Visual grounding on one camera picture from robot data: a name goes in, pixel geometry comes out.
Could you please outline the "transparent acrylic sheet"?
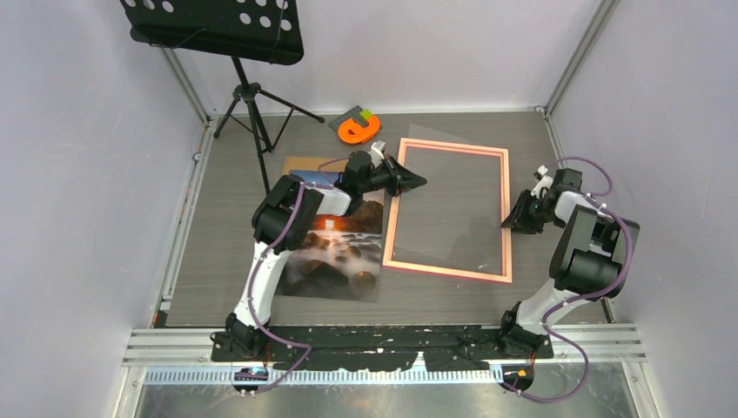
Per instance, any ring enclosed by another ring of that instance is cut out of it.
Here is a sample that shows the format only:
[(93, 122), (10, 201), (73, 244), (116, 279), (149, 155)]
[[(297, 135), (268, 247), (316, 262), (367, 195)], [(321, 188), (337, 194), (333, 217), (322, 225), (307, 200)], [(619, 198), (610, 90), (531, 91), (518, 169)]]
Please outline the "transparent acrylic sheet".
[(400, 198), (393, 259), (500, 274), (500, 159), (409, 147), (403, 165), (427, 183)]

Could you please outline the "pink wooden picture frame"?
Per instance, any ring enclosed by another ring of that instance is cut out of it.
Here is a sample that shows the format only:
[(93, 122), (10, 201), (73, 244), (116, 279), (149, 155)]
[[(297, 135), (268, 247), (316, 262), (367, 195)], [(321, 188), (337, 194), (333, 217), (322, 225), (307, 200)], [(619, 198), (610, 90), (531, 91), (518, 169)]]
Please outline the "pink wooden picture frame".
[[(399, 142), (399, 156), (397, 157), (400, 165), (406, 164), (406, 155), (411, 148), (434, 150), (440, 152), (466, 153), (497, 158), (500, 162), (500, 216), (508, 215), (510, 213), (511, 204), (508, 149), (481, 145), (464, 145), (460, 143), (427, 139), (401, 138)], [(386, 228), (386, 242), (383, 254), (384, 267), (470, 280), (480, 280), (504, 284), (513, 283), (512, 233), (509, 229), (505, 228), (502, 228), (500, 231), (501, 274), (473, 272), (441, 266), (421, 265), (417, 263), (394, 260), (392, 257), (394, 255), (400, 204), (401, 197), (392, 198), (389, 209), (389, 220)]]

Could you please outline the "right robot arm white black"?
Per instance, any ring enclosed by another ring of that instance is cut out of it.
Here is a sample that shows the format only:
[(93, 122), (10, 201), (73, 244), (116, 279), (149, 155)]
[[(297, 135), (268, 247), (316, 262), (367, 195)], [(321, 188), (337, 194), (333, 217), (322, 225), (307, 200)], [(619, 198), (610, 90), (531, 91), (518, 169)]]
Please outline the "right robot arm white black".
[(535, 187), (520, 193), (501, 225), (534, 235), (552, 223), (562, 235), (548, 280), (501, 319), (497, 348), (513, 358), (536, 354), (550, 341), (550, 327), (576, 307), (618, 295), (641, 230), (630, 219), (615, 219), (606, 205), (584, 193), (580, 171), (563, 168), (550, 175), (542, 165), (534, 177)]

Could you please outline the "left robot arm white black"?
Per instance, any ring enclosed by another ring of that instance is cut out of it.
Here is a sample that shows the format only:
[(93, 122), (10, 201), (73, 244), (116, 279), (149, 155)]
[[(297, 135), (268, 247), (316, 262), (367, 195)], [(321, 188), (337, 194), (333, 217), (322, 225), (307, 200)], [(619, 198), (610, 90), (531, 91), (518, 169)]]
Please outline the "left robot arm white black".
[(244, 291), (224, 329), (210, 336), (216, 361), (226, 354), (255, 361), (278, 338), (269, 329), (278, 282), (319, 215), (347, 217), (369, 192), (398, 197), (427, 183), (382, 149), (352, 152), (343, 161), (337, 178), (325, 183), (282, 175), (255, 210), (253, 258)]

